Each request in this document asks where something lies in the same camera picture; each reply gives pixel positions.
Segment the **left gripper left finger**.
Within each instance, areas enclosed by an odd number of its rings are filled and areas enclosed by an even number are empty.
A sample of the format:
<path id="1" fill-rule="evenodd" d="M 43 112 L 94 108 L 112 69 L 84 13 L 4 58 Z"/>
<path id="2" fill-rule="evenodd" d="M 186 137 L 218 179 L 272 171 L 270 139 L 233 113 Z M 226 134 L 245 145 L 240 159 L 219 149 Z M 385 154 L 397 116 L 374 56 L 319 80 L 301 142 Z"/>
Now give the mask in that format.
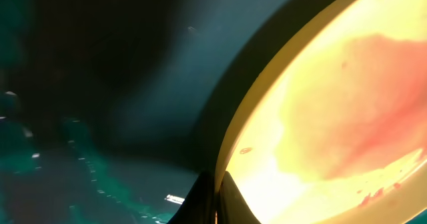
<path id="1" fill-rule="evenodd" d="M 167 224 L 214 224 L 214 201 L 214 176 L 209 172 L 203 172 Z"/>

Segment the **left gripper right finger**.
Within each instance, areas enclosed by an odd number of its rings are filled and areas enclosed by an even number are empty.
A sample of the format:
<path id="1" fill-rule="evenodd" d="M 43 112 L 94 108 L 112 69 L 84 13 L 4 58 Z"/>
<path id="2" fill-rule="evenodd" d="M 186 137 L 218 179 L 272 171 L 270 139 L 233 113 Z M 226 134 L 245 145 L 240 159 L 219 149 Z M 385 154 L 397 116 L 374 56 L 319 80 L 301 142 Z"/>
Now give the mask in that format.
<path id="1" fill-rule="evenodd" d="M 218 224 L 260 224 L 227 171 L 218 194 L 217 214 Z"/>

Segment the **yellow-green plate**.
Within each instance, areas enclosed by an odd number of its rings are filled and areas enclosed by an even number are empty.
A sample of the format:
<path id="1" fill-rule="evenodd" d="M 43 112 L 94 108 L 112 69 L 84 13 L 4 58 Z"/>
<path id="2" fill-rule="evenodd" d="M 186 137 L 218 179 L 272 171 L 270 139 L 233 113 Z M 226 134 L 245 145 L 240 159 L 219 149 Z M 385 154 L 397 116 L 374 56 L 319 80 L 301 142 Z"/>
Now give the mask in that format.
<path id="1" fill-rule="evenodd" d="M 335 0 L 271 59 L 216 163 L 260 223 L 426 212 L 426 0 Z"/>

